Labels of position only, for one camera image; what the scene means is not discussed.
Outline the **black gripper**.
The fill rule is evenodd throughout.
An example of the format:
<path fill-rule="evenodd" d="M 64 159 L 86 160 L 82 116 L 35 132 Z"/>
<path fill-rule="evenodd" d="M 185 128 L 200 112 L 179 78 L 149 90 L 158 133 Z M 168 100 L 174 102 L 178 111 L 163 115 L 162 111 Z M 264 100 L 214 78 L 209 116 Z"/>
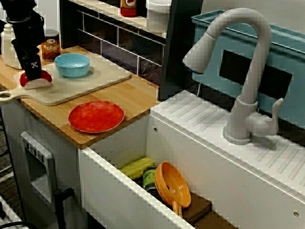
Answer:
<path fill-rule="evenodd" d="M 16 15 L 10 19 L 15 40 L 12 42 L 18 59 L 21 59 L 21 66 L 25 71 L 29 81 L 37 80 L 42 77 L 41 60 L 38 45 L 44 39 L 44 18 L 37 12 L 29 12 Z"/>

